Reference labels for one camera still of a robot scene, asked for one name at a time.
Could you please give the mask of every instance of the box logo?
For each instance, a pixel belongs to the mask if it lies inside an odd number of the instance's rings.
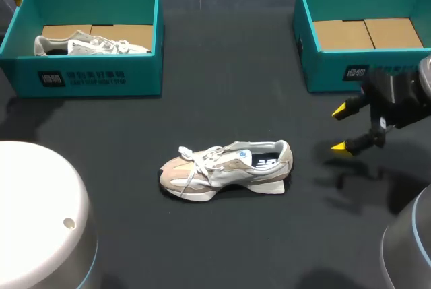
[[[60,71],[38,71],[38,76],[44,87],[64,87],[65,81]]]
[[[368,72],[369,65],[348,65],[345,68],[344,78],[345,82],[360,82]]]

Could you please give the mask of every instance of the cardboard insert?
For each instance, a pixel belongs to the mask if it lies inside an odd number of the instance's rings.
[[[409,18],[313,22],[322,50],[423,48]]]

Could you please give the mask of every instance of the shoe heel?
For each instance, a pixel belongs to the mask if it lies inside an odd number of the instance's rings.
[[[284,193],[284,183],[282,180],[273,181],[272,183],[261,183],[258,185],[254,185],[251,183],[247,186],[247,188],[255,193],[267,193],[267,194]]]

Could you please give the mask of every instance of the shoe logo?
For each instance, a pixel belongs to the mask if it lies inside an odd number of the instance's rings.
[[[277,159],[259,160],[257,166],[273,166],[277,163]]]

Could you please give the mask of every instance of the shoelace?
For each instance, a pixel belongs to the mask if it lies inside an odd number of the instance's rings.
[[[191,169],[189,176],[187,177],[187,181],[181,191],[180,197],[183,195],[184,190],[190,185],[191,179],[195,173],[201,173],[207,177],[208,183],[211,185],[211,181],[209,181],[208,171],[220,171],[223,170],[223,167],[216,168],[214,166],[214,162],[222,155],[223,148],[221,146],[213,146],[208,150],[204,151],[202,154],[194,154],[192,150],[186,148],[185,146],[180,146],[178,151],[181,154],[181,158],[186,161],[193,161],[195,164],[193,169]]]
[[[113,53],[115,49],[116,53],[127,53],[130,49],[130,43],[126,40],[113,41],[103,36],[95,36],[92,42],[94,41],[98,43],[99,49],[92,51],[92,53],[99,53],[100,51],[102,51],[102,53]]]

